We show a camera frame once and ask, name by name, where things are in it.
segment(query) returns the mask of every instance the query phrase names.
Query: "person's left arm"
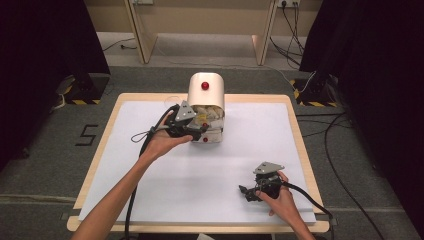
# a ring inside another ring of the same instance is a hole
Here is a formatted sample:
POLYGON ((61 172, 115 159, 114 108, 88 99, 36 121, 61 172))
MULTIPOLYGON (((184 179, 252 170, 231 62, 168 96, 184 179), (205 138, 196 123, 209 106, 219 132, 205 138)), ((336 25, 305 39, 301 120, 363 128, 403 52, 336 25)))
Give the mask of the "person's left arm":
POLYGON ((71 239, 105 239, 147 168, 172 148, 191 140, 191 136, 170 138, 165 131, 157 132, 134 166, 91 210, 71 239))

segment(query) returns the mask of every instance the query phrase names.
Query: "white paper sheet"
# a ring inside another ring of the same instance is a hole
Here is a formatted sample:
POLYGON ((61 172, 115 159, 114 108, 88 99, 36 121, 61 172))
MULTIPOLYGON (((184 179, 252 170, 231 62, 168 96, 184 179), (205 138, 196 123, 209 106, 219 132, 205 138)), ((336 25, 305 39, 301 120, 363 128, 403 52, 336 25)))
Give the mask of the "white paper sheet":
MULTIPOLYGON (((149 130, 165 110, 163 102, 123 103, 80 220, 138 159, 142 142, 131 137, 149 130)), ((284 224, 268 216, 266 203, 247 202, 238 188, 254 187, 253 171, 264 161, 283 165, 290 182, 307 191, 286 105, 226 103, 223 142, 181 145, 154 162, 138 185, 131 221, 284 224)), ((292 192, 304 221, 315 222, 311 203, 292 192)), ((118 221, 125 221, 126 209, 118 221)))

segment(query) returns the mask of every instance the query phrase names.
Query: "gray carpet floor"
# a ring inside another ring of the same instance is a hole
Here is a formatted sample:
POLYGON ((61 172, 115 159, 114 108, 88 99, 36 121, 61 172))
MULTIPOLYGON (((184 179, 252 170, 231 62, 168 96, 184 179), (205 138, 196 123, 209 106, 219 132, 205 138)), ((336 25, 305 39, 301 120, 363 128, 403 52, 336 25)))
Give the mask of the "gray carpet floor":
MULTIPOLYGON (((420 239, 390 185, 374 169, 354 121, 342 116, 325 141, 323 131, 335 117, 329 114, 342 113, 347 106, 299 106, 291 85, 274 70, 148 67, 111 67, 100 104, 66 105, 48 116, 29 146, 29 157, 10 161, 0 173, 0 239, 69 239, 72 233, 63 214, 72 209, 119 94, 184 93, 190 77, 202 71, 220 74, 226 93, 286 94, 292 99, 324 205, 337 219, 336 239, 378 239, 378 235, 337 180, 325 144, 338 175, 385 239, 420 239), (76 146, 87 142, 80 137, 87 124, 98 125, 86 132, 96 138, 91 146, 76 146)), ((288 79, 307 77, 296 71, 284 73, 288 79)), ((108 239, 122 236, 111 233, 108 239)), ((330 239, 329 233, 321 236, 330 239)), ((276 239, 295 236, 280 234, 276 239)))

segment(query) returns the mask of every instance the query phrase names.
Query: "black curtain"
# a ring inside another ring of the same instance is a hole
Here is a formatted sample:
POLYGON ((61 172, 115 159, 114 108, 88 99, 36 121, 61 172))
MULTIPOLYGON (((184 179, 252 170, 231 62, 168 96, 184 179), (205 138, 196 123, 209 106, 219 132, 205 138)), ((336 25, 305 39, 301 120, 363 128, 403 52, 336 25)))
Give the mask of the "black curtain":
POLYGON ((346 2, 323 1, 301 70, 326 65, 339 77, 364 143, 424 238, 424 4, 358 0, 348 9, 346 2), (346 15, 355 21, 339 25, 346 15))
POLYGON ((0 32, 1 170, 30 144, 65 77, 109 68, 82 0, 2 2, 0 32))

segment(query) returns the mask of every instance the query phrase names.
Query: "red ball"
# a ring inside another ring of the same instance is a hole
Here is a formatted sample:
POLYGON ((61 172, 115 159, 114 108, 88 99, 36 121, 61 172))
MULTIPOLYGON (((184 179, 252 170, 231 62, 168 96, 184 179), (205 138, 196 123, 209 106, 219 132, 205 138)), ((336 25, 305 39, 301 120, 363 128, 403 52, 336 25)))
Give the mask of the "red ball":
POLYGON ((209 83, 208 82, 202 82, 202 89, 208 90, 209 89, 209 83))

